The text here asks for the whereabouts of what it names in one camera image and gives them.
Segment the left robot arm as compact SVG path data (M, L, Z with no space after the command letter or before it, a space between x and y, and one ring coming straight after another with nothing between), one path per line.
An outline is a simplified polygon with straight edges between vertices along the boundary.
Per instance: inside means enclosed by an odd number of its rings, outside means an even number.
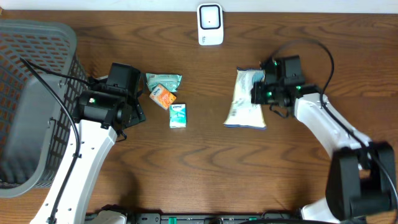
M103 162L118 136L143 122L138 98L142 73L113 63L109 75L92 79L67 113L71 134L49 193L32 223L84 223Z

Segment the teal Kleenex tissue pack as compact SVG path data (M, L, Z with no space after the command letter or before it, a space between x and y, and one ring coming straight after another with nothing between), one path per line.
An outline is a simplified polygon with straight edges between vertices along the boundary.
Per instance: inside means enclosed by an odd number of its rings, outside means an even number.
M169 107L170 128L185 128L187 126L186 104L173 104Z

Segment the yellow wet wipes pack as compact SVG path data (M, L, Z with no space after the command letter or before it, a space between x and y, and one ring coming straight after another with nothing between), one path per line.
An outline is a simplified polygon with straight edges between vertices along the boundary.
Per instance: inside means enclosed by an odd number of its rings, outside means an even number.
M264 80L264 71L241 68L236 71L233 100L223 124L229 128L266 129L261 105L251 103L251 90L256 82Z

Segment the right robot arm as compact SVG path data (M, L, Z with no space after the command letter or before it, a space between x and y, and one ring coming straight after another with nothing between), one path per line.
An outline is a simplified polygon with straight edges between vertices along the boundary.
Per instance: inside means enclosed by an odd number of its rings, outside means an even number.
M303 220L321 223L358 221L397 210L394 150L356 130L328 101L323 90L307 84L299 56L270 58L260 64L265 78L251 90L251 101L278 106L304 124L331 157L325 197L301 208Z

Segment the orange tissue pack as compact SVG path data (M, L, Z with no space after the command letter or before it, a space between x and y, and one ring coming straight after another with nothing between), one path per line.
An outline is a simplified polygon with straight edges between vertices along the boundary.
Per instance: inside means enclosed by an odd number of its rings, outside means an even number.
M158 84L151 92L149 97L161 108L167 110L177 97L168 91L163 85Z

